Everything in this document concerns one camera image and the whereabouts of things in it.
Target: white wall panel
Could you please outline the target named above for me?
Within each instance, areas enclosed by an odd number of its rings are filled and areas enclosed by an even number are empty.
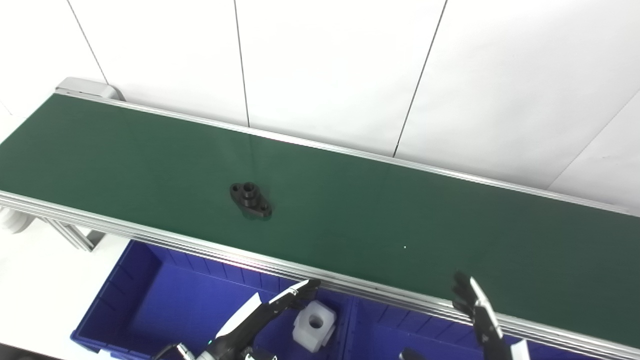
[[[611,120],[549,190],[625,206],[640,215],[640,94]]]
[[[10,115],[9,110],[6,109],[6,106],[0,101],[0,119]]]
[[[246,125],[233,0],[71,0],[130,102]]]
[[[29,116],[67,76],[104,81],[65,0],[0,1],[0,99]]]
[[[546,188],[640,87],[636,0],[450,1],[398,158]]]
[[[391,155],[443,3],[238,1],[251,126]]]

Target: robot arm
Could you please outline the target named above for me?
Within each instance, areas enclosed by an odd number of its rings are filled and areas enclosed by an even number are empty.
[[[399,356],[400,360],[427,360],[412,348],[404,348]]]
[[[303,309],[300,301],[312,300],[319,287],[320,280],[304,280],[265,303],[256,293],[227,320],[196,360],[275,360],[273,354],[254,351],[252,345],[256,335],[286,309]],[[194,360],[183,344],[168,345],[154,360],[160,359],[171,349],[176,349],[183,360]]]
[[[453,307],[467,314],[473,322],[476,340],[483,347],[484,360],[529,360],[526,340],[511,346],[504,341],[491,302],[476,280],[462,272],[456,272],[454,280],[453,292],[458,299],[453,300]]]

